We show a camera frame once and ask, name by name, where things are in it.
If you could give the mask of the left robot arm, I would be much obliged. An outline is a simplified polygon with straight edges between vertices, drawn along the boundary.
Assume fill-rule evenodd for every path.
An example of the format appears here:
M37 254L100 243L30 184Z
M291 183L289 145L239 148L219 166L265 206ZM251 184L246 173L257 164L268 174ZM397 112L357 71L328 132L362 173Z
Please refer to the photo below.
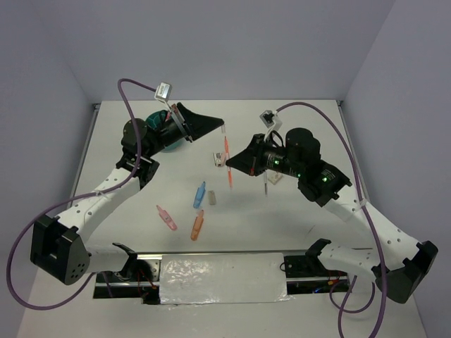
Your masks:
M102 271L111 271L123 281L133 279L138 271L135 251L120 243L88 247L89 238L152 180L159 167L153 155L181 139L193 142L223 124L222 119L193 113L181 103L173 105L170 119L157 130L140 118L128 121L121 140L123 155L109 176L67 210L35 221L31 262L65 285Z

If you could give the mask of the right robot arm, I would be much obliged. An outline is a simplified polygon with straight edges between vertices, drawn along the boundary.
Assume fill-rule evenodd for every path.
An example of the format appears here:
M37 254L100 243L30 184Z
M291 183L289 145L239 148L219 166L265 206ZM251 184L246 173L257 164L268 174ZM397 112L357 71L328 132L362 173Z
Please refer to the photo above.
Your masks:
M365 277L390 300L406 303L431 269L438 248L409 236L368 201L360 200L351 180L321 159L320 148L309 130L298 127L288 131L284 146L255 134L246 149L225 163L252 177L272 170L297 178L297 188L308 201L375 241L375 251L370 252L316 240L305 253L311 274L340 270Z

